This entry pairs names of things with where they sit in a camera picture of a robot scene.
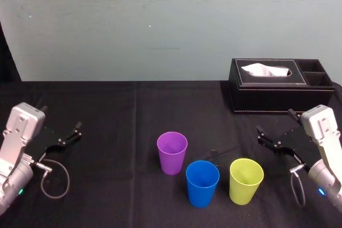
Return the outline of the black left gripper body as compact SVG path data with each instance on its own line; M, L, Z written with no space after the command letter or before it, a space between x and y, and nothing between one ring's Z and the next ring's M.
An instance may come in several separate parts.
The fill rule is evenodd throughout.
M32 159L41 159L45 154L59 151L66 147L66 142L60 134L49 128L42 128L26 147L26 154Z

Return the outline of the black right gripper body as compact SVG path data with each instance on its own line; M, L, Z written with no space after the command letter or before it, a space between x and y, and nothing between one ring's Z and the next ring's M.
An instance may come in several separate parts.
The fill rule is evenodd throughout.
M303 127L283 133L274 140L272 146L275 154L293 157L299 164L304 165L305 170L310 170L318 161L318 147Z

